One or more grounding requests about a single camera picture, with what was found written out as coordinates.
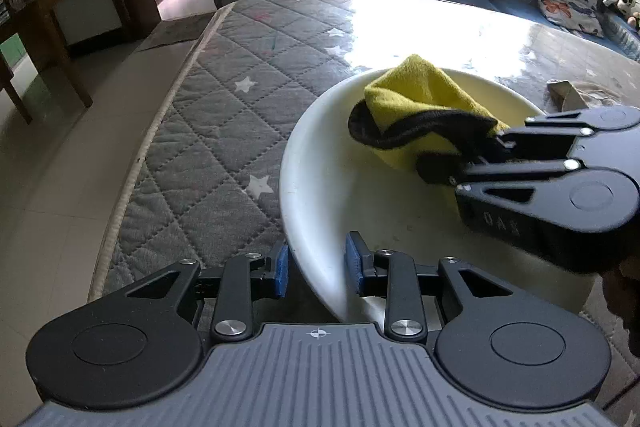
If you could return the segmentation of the plush toys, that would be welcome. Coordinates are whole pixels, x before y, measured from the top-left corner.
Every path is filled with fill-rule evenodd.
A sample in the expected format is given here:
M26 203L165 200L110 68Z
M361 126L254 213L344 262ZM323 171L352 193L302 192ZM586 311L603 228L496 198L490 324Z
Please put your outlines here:
M603 11L621 17L635 32L639 31L640 14L637 0L602 0Z

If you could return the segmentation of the dark wooden desk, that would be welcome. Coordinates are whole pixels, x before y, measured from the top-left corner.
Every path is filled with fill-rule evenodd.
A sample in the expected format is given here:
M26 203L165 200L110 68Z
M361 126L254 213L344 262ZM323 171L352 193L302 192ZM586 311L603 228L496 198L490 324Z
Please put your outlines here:
M92 105L92 98L73 65L66 38L55 16L55 5L62 0L20 0L17 6L11 0L2 0L8 16L1 20L1 39L8 40L19 35L29 57L35 61L38 72L55 65L64 75L85 107ZM111 0L119 18L125 27L130 17L124 0Z

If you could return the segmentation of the yellow and black cleaning cloth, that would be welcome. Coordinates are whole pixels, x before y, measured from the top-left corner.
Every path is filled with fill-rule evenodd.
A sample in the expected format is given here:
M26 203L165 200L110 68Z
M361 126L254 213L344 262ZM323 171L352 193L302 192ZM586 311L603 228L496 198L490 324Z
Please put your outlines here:
M499 133L508 129L416 54L368 83L348 118L352 139L386 165L446 185L457 184L472 165L507 160Z

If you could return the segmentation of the large white bowl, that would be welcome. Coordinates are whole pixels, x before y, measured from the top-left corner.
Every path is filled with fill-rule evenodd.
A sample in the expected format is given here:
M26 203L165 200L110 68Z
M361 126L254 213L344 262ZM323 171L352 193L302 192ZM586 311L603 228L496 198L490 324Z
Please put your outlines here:
M320 95L285 147L279 180L284 231L320 301L343 322L383 322L384 301L359 297L347 273L345 239L357 231L372 251L401 251L419 265L456 257L579 312L593 277L566 272L470 230L458 215L452 188L390 167L352 139L348 116L364 87L380 75L360 72Z

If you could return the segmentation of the grey towel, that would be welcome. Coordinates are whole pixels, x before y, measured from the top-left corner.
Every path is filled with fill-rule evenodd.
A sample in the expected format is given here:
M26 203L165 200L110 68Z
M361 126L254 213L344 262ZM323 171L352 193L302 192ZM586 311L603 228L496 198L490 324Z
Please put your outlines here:
M552 79L547 82L547 90L562 112L622 105L624 101L616 92L592 82Z

